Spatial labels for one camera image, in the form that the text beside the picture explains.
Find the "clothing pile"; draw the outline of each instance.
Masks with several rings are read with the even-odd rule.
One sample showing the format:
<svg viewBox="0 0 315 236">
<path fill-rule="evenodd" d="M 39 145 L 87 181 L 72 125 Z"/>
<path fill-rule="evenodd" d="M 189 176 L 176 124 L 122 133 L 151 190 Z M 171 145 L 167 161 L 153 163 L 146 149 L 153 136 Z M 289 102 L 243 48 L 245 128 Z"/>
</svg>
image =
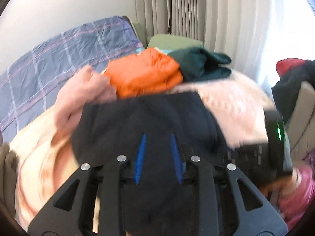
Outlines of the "clothing pile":
<svg viewBox="0 0 315 236">
<path fill-rule="evenodd" d="M 180 84 L 168 91 L 174 94 L 181 92 L 198 92 L 206 109 L 216 118 L 228 146 L 267 140 L 262 107 L 273 109 L 274 104 L 258 85 L 243 74 L 233 71 L 229 79 Z M 51 107 L 36 118 L 10 143 L 19 156 L 17 219 L 25 229 L 79 166 L 69 136 L 59 134 L 55 127 L 55 108 Z M 97 232 L 97 223 L 94 228 L 93 232 Z"/>
<path fill-rule="evenodd" d="M 231 70 L 219 64 L 230 62 L 225 54 L 210 53 L 198 47 L 173 51 L 169 55 L 148 48 L 140 54 L 110 61 L 102 74 L 85 66 L 59 91 L 55 125 L 65 135 L 71 134 L 78 126 L 87 103 L 113 102 L 117 96 L 131 98 L 162 93 L 183 80 L 227 78 Z"/>
<path fill-rule="evenodd" d="M 315 88 L 315 61 L 288 58 L 277 63 L 280 81 L 272 88 L 277 110 L 283 116 L 284 123 L 291 117 L 303 81 Z"/>
</svg>

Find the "black cable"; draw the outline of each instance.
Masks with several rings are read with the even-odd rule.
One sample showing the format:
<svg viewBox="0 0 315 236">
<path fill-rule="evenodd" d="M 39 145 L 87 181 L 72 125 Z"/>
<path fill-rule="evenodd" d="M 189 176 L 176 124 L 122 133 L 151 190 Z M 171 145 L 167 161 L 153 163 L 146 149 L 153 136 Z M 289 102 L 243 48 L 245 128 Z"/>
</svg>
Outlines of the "black cable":
<svg viewBox="0 0 315 236">
<path fill-rule="evenodd" d="M 167 28 L 167 33 L 172 34 L 172 0 L 170 0 L 170 19 L 169 19 L 169 27 Z"/>
</svg>

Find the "black clothing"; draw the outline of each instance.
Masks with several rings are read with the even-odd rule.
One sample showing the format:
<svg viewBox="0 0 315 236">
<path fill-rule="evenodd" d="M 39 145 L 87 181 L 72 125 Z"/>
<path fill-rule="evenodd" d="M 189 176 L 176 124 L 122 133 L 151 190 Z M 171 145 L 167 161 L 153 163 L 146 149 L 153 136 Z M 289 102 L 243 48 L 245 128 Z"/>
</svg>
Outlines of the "black clothing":
<svg viewBox="0 0 315 236">
<path fill-rule="evenodd" d="M 272 88 L 275 105 L 285 124 L 293 113 L 303 81 L 315 88 L 315 61 L 307 60 L 305 64 L 288 71 Z"/>
<path fill-rule="evenodd" d="M 106 165 L 122 154 L 135 161 L 144 133 L 146 152 L 140 183 L 124 188 L 127 231 L 133 236 L 187 235 L 193 189 L 178 184 L 171 134 L 214 165 L 223 164 L 222 153 L 229 150 L 218 123 L 198 93 L 88 104 L 72 135 L 72 148 L 79 164 Z"/>
<path fill-rule="evenodd" d="M 223 53 L 209 52 L 204 48 L 190 47 L 174 50 L 168 54 L 180 65 L 184 82 L 207 81 L 228 78 L 229 68 L 220 67 L 231 63 L 231 58 Z"/>
</svg>

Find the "blue plaid blanket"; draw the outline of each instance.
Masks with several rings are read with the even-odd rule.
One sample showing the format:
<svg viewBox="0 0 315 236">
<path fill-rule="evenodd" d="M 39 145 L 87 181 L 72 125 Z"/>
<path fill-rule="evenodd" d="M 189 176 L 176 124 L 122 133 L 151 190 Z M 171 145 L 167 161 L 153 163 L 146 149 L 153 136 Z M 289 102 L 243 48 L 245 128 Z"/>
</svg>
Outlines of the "blue plaid blanket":
<svg viewBox="0 0 315 236">
<path fill-rule="evenodd" d="M 4 141 L 54 105 L 64 83 L 90 64 L 101 72 L 108 61 L 136 53 L 142 44 L 121 17 L 63 32 L 33 48 L 0 75 L 0 129 Z"/>
</svg>

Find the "pink fabric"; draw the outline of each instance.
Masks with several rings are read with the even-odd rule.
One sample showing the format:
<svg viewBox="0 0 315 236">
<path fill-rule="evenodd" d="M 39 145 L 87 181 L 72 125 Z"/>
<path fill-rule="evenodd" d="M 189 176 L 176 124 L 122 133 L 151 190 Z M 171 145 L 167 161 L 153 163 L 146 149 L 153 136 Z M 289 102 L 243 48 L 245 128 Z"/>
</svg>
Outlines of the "pink fabric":
<svg viewBox="0 0 315 236">
<path fill-rule="evenodd" d="M 301 219 L 315 197 L 315 181 L 313 180 L 312 168 L 305 165 L 299 167 L 299 171 L 302 175 L 300 187 L 291 196 L 278 200 L 278 205 L 285 216 L 289 230 Z"/>
<path fill-rule="evenodd" d="M 71 134 L 79 124 L 86 103 L 105 103 L 117 100 L 116 88 L 110 78 L 86 65 L 58 93 L 54 122 L 58 130 Z"/>
</svg>

